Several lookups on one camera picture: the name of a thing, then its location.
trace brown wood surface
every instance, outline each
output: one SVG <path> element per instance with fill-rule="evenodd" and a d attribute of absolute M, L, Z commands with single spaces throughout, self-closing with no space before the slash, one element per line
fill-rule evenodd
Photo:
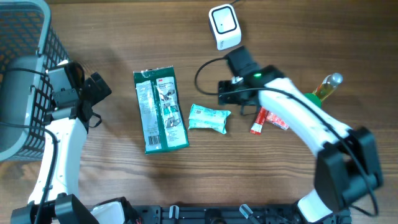
<path fill-rule="evenodd" d="M 113 93 L 95 106 L 104 121 L 91 129 L 80 161 L 80 199 L 86 205 L 125 196 L 134 205 L 262 205 L 293 203 L 312 189 L 314 158 L 291 131 L 265 124 L 249 133 L 254 116 L 218 106 L 193 86 L 196 70 L 220 57 L 208 11 L 225 1 L 54 4 L 52 25 L 86 74 L 98 71 Z M 302 92 L 333 72 L 344 82 L 323 109 L 377 138 L 385 186 L 381 215 L 353 212 L 355 223 L 398 219 L 398 4 L 396 1 L 244 1 L 236 5 L 246 45 L 261 65 L 274 64 Z M 144 155 L 132 72 L 173 65 L 185 125 L 193 103 L 232 111 L 226 135 L 188 131 L 190 147 Z M 223 62 L 200 75 L 216 91 L 231 74 Z M 39 162 L 0 163 L 0 222 L 27 203 Z M 372 209 L 364 198 L 358 205 Z"/>

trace teal packet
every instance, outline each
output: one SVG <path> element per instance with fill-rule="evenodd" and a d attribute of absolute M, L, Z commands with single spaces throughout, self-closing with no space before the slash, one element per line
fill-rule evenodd
<path fill-rule="evenodd" d="M 189 127 L 212 128 L 221 134 L 226 134 L 226 118 L 231 114 L 226 110 L 213 110 L 193 104 L 189 113 Z"/>
<path fill-rule="evenodd" d="M 173 67 L 134 72 L 145 154 L 189 146 Z"/>

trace gray basket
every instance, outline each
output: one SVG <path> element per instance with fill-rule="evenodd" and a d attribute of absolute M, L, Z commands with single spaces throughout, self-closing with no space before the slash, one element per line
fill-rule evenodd
<path fill-rule="evenodd" d="M 29 63 L 16 62 L 16 64 L 38 72 L 45 72 L 46 69 L 56 66 L 62 60 L 69 59 L 67 51 L 51 27 L 50 8 L 44 1 L 2 0 L 0 1 L 0 90 L 3 88 L 3 91 L 0 93 L 4 93 L 7 88 L 6 85 L 2 86 L 4 84 L 2 78 L 7 66 L 11 66 L 17 59 L 28 55 L 32 55 L 34 60 L 29 60 Z M 30 92 L 27 93 L 29 98 L 26 104 L 20 103 L 20 106 L 14 105 L 14 107 L 19 107 L 15 113 L 19 111 L 23 115 L 26 113 L 27 116 L 15 115 L 14 117 L 18 118 L 11 120 L 17 124 L 44 127 L 42 119 L 50 104 L 52 86 L 48 78 L 40 75 L 33 73 L 22 75 L 28 80 L 26 82 L 30 82 Z M 20 93 L 13 90 L 11 94 Z M 10 115 L 7 107 L 1 106 L 0 120 L 2 120 L 2 113 L 3 117 Z M 43 131 L 0 126 L 0 161 L 40 160 L 43 156 L 44 145 Z"/>

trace green package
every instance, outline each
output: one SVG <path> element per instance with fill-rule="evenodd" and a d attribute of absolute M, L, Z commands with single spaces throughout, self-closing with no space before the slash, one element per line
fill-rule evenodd
<path fill-rule="evenodd" d="M 134 72 L 145 154 L 189 146 L 173 67 Z"/>

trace white cube device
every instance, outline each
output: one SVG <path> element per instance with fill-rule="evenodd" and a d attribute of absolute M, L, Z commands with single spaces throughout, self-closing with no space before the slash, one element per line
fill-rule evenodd
<path fill-rule="evenodd" d="M 241 28 L 232 5 L 224 4 L 210 9 L 209 26 L 218 50 L 233 47 L 241 42 Z"/>

